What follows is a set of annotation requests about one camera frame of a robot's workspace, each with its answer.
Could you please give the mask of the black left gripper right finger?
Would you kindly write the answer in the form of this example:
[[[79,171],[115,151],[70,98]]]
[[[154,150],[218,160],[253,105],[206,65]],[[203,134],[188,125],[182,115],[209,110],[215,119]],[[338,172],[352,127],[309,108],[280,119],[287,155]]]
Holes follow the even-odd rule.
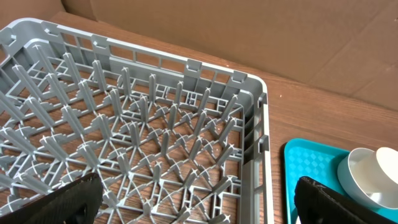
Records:
[[[299,178],[294,204],[303,224],[395,224],[308,176]]]

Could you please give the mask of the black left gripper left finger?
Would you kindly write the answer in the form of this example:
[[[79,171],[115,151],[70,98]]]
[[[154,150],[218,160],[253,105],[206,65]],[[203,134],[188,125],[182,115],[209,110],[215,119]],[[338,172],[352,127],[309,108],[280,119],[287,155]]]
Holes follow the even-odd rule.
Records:
[[[1,223],[93,223],[103,201],[97,173],[74,182],[1,217]]]

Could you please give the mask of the white cup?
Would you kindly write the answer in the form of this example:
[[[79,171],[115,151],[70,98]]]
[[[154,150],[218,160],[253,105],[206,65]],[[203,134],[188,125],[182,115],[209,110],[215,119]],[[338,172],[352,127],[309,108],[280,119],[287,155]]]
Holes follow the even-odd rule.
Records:
[[[397,191],[397,151],[380,147],[356,163],[352,173],[367,194]]]

